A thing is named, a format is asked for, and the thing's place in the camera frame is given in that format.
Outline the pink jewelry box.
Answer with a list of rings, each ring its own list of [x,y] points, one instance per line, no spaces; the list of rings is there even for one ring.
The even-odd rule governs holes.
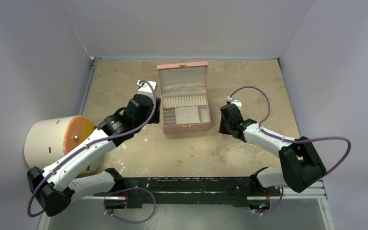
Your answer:
[[[208,62],[161,64],[157,66],[157,70],[161,88],[160,118],[164,134],[210,130]]]

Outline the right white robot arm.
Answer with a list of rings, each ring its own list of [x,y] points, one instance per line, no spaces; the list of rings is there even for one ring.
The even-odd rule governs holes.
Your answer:
[[[274,186],[287,186],[301,193],[326,175],[326,168],[307,137],[291,142],[276,139],[276,132],[264,133],[256,121],[243,119],[238,107],[231,103],[222,106],[220,113],[219,133],[256,145],[280,160],[280,167],[265,167],[251,175],[250,189],[254,194],[261,195]]]

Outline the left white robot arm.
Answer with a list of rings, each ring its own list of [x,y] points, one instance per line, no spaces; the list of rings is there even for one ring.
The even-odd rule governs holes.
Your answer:
[[[84,168],[124,141],[134,137],[146,124],[159,123],[161,99],[136,94],[126,107],[107,116],[70,153],[43,169],[33,167],[27,172],[32,196],[27,215],[49,217],[65,210],[71,202],[94,194],[118,196],[126,190],[124,177],[114,168],[85,178],[77,176]]]

